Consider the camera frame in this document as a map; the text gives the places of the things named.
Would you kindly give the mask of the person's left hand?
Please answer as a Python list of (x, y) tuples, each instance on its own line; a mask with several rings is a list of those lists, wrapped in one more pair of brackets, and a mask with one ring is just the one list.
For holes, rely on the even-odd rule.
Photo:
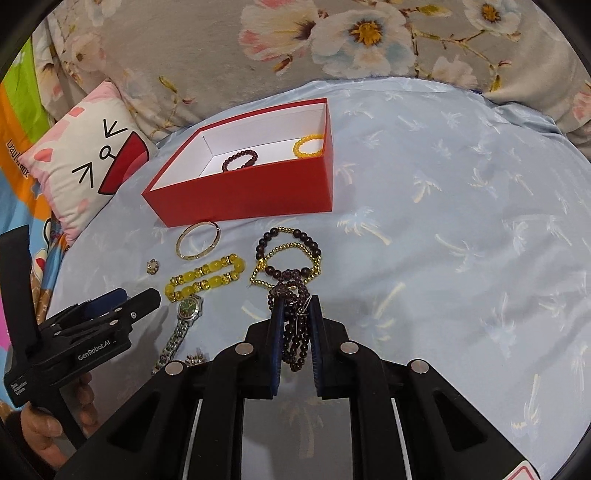
[[(78, 417), (86, 436), (92, 435), (100, 426), (91, 380), (92, 375), (85, 373), (73, 383)], [(66, 463), (68, 457), (55, 443), (63, 433), (58, 420), (27, 403), (21, 410), (21, 429), (28, 446), (51, 468), (58, 470)]]

